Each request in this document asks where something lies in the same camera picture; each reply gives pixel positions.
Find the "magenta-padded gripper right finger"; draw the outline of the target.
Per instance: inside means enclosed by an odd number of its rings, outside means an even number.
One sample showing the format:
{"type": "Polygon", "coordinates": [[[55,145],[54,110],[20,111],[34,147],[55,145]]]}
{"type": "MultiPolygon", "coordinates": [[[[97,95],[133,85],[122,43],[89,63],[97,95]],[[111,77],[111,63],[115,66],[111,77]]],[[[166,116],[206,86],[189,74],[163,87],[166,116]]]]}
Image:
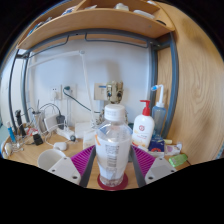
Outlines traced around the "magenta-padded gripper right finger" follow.
{"type": "Polygon", "coordinates": [[[155,158],[136,146],[131,147],[131,157],[139,187],[176,172],[165,158],[155,158]]]}

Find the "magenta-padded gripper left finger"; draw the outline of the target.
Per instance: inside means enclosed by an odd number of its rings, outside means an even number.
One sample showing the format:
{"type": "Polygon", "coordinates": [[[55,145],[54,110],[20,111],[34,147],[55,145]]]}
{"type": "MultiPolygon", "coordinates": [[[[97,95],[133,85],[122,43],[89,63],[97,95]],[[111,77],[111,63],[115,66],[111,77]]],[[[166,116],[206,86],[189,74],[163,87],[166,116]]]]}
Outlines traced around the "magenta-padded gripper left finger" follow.
{"type": "Polygon", "coordinates": [[[86,187],[95,156],[96,149],[91,146],[72,157],[61,158],[49,169],[49,172],[81,187],[86,187]]]}

